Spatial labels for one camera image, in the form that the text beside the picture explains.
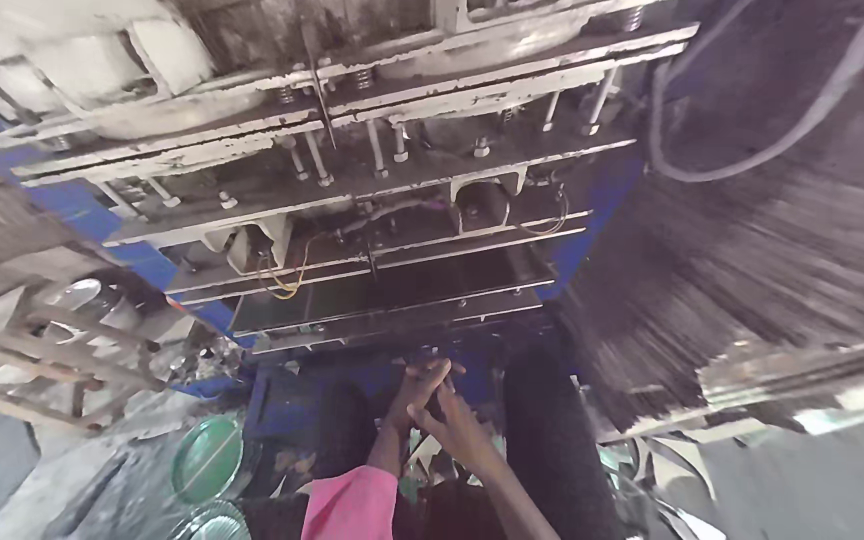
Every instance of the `hand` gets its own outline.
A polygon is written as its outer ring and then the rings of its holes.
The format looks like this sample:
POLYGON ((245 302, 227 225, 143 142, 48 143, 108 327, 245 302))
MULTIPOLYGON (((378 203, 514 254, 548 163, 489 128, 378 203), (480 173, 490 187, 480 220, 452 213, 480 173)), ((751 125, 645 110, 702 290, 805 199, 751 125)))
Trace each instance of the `hand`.
POLYGON ((452 385, 440 385, 436 395, 438 406, 445 414, 445 423, 433 418, 423 406, 411 403, 406 407, 406 411, 415 423, 435 437, 452 458, 462 463, 483 482, 508 467, 502 454, 493 445, 492 438, 475 419, 475 413, 469 404, 455 393, 452 385))
POLYGON ((447 380, 450 371, 454 369, 465 373, 466 369, 459 364, 453 364, 448 358, 436 358, 406 366, 402 385, 391 402, 385 422, 391 424, 400 432, 412 428, 412 418, 406 412, 410 404, 418 409, 425 409, 429 398, 436 387, 447 380))

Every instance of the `leg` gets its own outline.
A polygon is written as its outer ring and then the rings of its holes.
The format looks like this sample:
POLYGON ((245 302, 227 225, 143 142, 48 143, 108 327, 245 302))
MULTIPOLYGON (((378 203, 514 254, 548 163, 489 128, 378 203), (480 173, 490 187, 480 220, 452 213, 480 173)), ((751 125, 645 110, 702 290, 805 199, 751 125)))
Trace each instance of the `leg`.
POLYGON ((322 392, 315 434, 312 478, 338 477, 365 465, 376 442, 369 400, 355 384, 337 382, 322 392))
POLYGON ((525 348, 506 369, 503 391, 509 465, 558 536, 618 539, 594 428, 558 358, 525 348))

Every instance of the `nut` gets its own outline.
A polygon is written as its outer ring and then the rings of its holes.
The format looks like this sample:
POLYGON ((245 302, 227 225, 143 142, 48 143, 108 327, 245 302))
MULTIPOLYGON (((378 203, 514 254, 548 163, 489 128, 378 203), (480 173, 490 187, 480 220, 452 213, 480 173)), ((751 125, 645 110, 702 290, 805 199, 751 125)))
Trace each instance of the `nut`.
POLYGON ((226 193, 225 191, 219 191, 219 199, 222 200, 222 208, 226 210, 234 208, 235 205, 239 204, 238 199, 230 197, 229 193, 226 193))

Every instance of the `metal bar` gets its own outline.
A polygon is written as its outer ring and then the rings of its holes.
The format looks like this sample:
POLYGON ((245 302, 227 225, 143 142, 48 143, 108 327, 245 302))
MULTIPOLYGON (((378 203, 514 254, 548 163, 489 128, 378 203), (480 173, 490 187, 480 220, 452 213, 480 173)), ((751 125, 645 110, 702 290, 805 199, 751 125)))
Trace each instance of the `metal bar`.
POLYGON ((371 144, 372 155, 375 157, 375 174, 387 177, 389 176, 389 171, 385 170, 385 160, 382 158, 382 146, 378 142, 376 120, 372 118, 367 119, 366 129, 368 129, 368 143, 371 144))
POLYGON ((305 136, 305 142, 309 145, 309 152, 312 153, 312 161, 315 162, 315 168, 318 172, 318 185, 324 188, 332 184, 333 180, 329 171, 326 170, 326 164, 322 161, 322 154, 319 153, 319 143, 315 141, 312 131, 306 131, 303 135, 305 136))
POLYGON ((149 178, 145 178, 145 181, 149 183, 149 186, 151 186, 153 190, 155 190, 155 193, 158 193, 158 196, 162 198, 162 204, 166 207, 173 208, 182 202, 182 199, 179 197, 172 196, 172 194, 165 189, 165 186, 162 185, 156 177, 150 176, 149 178))
POLYGON ((545 122, 542 123, 542 130, 547 132, 552 129, 552 117, 555 116, 555 108, 559 104, 559 96, 561 90, 552 92, 552 99, 549 100, 549 107, 545 111, 545 122))
POLYGON ((108 196, 108 198, 111 199, 112 202, 115 203, 115 206, 124 210, 128 215, 131 215, 132 217, 138 217, 139 216, 138 210, 136 210, 134 206, 132 206, 131 204, 129 204, 128 201, 126 201, 124 198, 122 198, 122 195, 119 195, 113 189, 113 187, 111 185, 109 185, 108 182, 101 181, 101 182, 97 183, 96 186, 98 186, 99 190, 102 190, 102 193, 104 193, 106 196, 108 196))
POLYGON ((588 124, 582 131, 583 135, 595 135, 599 131, 599 115, 602 114, 602 107, 606 104, 606 98, 609 97, 609 89, 616 80, 618 67, 614 67, 606 71, 606 76, 599 82, 595 89, 595 104, 592 106, 592 113, 588 116, 588 124))

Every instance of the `pink cloth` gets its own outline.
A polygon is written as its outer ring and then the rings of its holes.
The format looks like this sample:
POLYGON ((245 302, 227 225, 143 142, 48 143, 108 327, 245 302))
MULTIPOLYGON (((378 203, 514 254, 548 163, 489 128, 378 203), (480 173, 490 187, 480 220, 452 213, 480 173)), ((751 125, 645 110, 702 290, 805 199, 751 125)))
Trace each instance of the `pink cloth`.
POLYGON ((363 465, 314 480, 301 540, 392 540, 399 479, 363 465))

